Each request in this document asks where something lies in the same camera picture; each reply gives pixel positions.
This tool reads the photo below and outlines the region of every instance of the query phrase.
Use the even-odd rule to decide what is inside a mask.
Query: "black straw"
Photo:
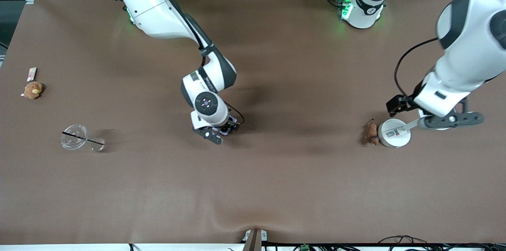
[[[62,134],[65,134],[65,135],[68,135],[68,136],[74,136],[75,138],[86,140],[86,141],[93,142],[93,143],[100,144],[100,145],[104,146],[103,143],[100,143],[100,142],[97,142],[97,141],[94,141],[94,140],[85,139],[85,138],[83,138],[81,136],[75,136],[74,134],[69,134],[68,132],[62,132]]]

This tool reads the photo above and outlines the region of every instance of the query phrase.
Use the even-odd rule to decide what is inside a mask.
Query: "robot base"
[[[406,125],[406,123],[399,119],[389,119],[379,125],[378,137],[381,143],[390,148],[399,148],[408,144],[411,139],[411,132],[409,130],[396,130],[396,128],[403,125]]]
[[[344,0],[343,9],[340,11],[340,17],[354,28],[367,29],[380,18],[381,10],[383,10],[383,6],[381,6],[378,11],[375,10],[376,13],[366,15],[364,10],[357,5],[356,0]]]

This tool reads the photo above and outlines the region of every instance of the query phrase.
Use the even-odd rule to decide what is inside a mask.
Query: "brown table surface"
[[[365,122],[388,118],[398,58],[434,37],[450,0],[387,0],[368,30],[325,0],[178,1],[235,65],[220,95],[246,123],[222,146],[191,131],[179,84],[200,63],[193,41],[148,37],[121,2],[35,0],[0,69],[2,244],[237,242],[250,228],[272,242],[506,242],[504,76],[469,98],[482,125],[362,143]],[[403,87],[442,53],[408,56]],[[34,66],[46,89],[32,101]],[[74,123],[105,151],[63,149]]]

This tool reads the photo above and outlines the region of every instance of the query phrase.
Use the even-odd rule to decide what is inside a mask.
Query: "green led light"
[[[351,10],[353,9],[353,3],[349,3],[344,9],[343,9],[343,19],[349,18],[349,14],[351,13]]]
[[[132,21],[132,23],[133,23],[134,22],[134,18],[132,17],[132,14],[130,13],[130,10],[128,10],[128,8],[126,8],[126,12],[130,16],[130,21]]]

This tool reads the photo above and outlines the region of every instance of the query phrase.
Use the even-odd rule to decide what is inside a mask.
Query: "stuffed animal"
[[[380,138],[378,137],[378,127],[374,123],[374,119],[371,119],[367,122],[368,131],[365,140],[367,140],[370,144],[378,145],[380,144]]]
[[[23,95],[31,100],[38,98],[38,95],[42,92],[42,84],[39,82],[30,82],[26,87]]]

